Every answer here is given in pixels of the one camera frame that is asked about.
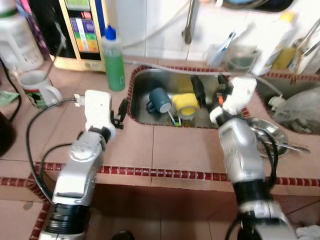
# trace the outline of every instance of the blue bottle cap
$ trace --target blue bottle cap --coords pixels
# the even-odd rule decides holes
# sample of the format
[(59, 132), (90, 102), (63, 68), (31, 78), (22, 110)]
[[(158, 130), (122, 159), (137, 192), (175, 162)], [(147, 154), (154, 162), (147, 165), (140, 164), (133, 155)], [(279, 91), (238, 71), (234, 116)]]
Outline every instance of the blue bottle cap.
[(104, 30), (104, 35), (105, 38), (108, 40), (115, 40), (117, 37), (116, 30), (112, 28), (109, 24), (108, 27)]

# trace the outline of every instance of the white mug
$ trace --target white mug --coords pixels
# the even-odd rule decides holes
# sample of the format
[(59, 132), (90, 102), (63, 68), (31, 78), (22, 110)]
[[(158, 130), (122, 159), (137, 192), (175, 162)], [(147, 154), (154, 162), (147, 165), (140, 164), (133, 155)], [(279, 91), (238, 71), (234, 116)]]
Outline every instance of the white mug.
[(59, 90), (51, 85), (46, 74), (44, 71), (34, 70), (25, 73), (19, 79), (19, 83), (31, 103), (39, 109), (46, 108), (63, 99)]

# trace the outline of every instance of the sink basin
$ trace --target sink basin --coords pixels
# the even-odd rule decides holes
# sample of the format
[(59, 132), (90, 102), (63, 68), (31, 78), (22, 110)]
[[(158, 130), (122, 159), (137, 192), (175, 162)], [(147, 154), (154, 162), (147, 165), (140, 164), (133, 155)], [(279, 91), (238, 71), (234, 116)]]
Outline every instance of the sink basin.
[[(296, 84), (291, 85), (291, 78), (264, 77), (264, 79), (266, 79), (268, 82), (274, 85), (280, 92), (282, 92), (283, 98), (286, 100), (303, 91), (320, 87), (320, 81), (316, 80), (298, 80)], [(257, 82), (256, 90), (259, 93), (259, 96), (265, 106), (265, 109), (267, 110), (269, 115), (272, 116), (274, 112), (271, 111), (271, 107), (268, 105), (268, 101), (273, 96), (277, 96), (277, 93), (259, 81)], [(315, 127), (311, 128), (313, 134), (320, 134), (319, 126), (317, 127), (317, 125), (319, 125), (318, 123), (309, 122), (309, 124), (311, 124), (312, 126), (315, 125)], [(292, 122), (288, 122), (285, 124), (282, 123), (282, 125), (292, 131), (303, 133), (303, 131), (298, 131), (296, 128), (293, 128)]]
[[(129, 116), (142, 124), (173, 126), (167, 113), (148, 113), (146, 104), (149, 101), (149, 93), (155, 88), (163, 88), (170, 99), (176, 94), (193, 93), (193, 86), (188, 74), (174, 73), (160, 69), (147, 68), (133, 73), (129, 88)], [(219, 83), (216, 76), (199, 76), (203, 83), (206, 102), (210, 103)], [(217, 128), (210, 122), (209, 113), (199, 108), (193, 120), (182, 121), (183, 127)]]

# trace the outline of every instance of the blue mug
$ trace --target blue mug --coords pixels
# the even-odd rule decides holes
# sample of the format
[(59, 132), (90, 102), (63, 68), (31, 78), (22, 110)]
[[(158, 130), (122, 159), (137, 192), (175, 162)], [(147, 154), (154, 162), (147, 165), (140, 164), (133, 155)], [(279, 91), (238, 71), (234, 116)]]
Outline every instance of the blue mug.
[(149, 113), (158, 111), (167, 113), (171, 108), (171, 100), (168, 94), (161, 87), (157, 87), (150, 92), (149, 102), (146, 104), (146, 110)]

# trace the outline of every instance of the black container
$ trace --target black container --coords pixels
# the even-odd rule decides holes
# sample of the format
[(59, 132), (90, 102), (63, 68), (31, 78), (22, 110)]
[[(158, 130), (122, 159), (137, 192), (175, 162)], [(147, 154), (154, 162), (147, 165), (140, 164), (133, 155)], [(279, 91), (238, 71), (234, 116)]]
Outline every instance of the black container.
[(0, 112), (0, 157), (13, 145), (16, 131), (10, 121)]

